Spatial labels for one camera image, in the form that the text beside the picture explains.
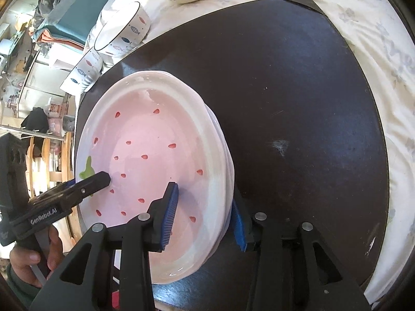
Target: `white bedsheet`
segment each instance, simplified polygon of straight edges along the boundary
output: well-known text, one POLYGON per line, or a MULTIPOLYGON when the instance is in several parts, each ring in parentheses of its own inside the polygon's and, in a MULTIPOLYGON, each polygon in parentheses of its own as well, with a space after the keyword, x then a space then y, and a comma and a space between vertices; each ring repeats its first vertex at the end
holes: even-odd
MULTIPOLYGON (((146 43, 199 16, 251 0, 200 0, 179 6, 168 0, 109 0, 90 33, 86 50, 112 15, 132 1, 141 2, 152 21, 146 43)), ((386 138, 389 218, 379 261, 365 292, 373 303, 396 280, 415 243, 415 46, 387 0, 314 2, 346 39, 362 67, 386 138)), ((105 62, 106 69, 116 63, 110 58, 105 62)), ((382 235, 373 239, 381 242, 382 235)))

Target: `finger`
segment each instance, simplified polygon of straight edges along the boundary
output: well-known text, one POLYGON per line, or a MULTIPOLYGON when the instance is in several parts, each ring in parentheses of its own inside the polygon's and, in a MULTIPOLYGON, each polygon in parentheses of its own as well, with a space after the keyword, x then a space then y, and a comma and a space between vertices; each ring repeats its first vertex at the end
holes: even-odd
POLYGON ((10 252, 10 263, 13 268, 24 268, 40 261, 40 254, 34 250, 29 250, 15 245, 10 252))
POLYGON ((53 226, 49 229, 49 238, 51 239, 49 256, 48 256, 48 267, 51 271, 54 271, 57 266, 63 261, 63 244, 59 238, 57 229, 53 226))

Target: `black tabletop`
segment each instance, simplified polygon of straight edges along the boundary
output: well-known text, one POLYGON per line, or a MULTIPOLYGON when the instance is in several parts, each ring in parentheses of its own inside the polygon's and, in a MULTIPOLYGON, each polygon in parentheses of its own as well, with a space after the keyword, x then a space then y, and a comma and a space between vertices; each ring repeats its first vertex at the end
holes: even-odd
MULTIPOLYGON (((236 5, 142 46, 84 96, 75 152, 99 98, 140 70, 172 73, 214 111, 252 211, 310 221, 359 284, 370 278, 388 212, 385 140, 358 62, 311 0, 236 5)), ((228 232, 199 271, 154 295, 184 310, 245 310, 255 259, 228 232)))

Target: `silver bolt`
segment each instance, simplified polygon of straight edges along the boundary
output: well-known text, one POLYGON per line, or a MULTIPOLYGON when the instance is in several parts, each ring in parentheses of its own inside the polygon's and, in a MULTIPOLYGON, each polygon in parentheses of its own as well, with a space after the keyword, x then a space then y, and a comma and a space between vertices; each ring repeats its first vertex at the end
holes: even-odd
POLYGON ((103 229, 104 229, 104 225, 102 223, 96 223, 92 226, 93 232, 100 232, 103 229))
POLYGON ((255 218, 258 221, 264 221, 266 220, 266 214, 259 211, 258 213, 255 214, 255 218))
POLYGON ((141 213, 138 214, 138 219, 140 221, 147 221, 150 218, 150 214, 149 213, 141 213))
POLYGON ((313 225, 310 222, 303 222, 301 227, 305 230, 305 231, 312 231, 313 230, 313 225))

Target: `white scuff mark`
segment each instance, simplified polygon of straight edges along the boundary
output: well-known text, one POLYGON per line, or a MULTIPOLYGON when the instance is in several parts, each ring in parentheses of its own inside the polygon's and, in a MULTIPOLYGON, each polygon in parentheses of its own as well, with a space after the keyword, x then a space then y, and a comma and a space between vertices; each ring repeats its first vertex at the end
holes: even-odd
POLYGON ((370 242, 369 250, 366 251, 366 254, 365 254, 366 256, 369 256, 369 252, 372 250, 372 247, 373 247, 373 244, 375 243, 375 240, 376 240, 376 236, 373 238, 372 242, 370 242))
POLYGON ((272 147, 274 147, 282 157, 284 157, 285 152, 287 151, 288 146, 290 145, 290 142, 287 140, 274 140, 272 142, 272 147))

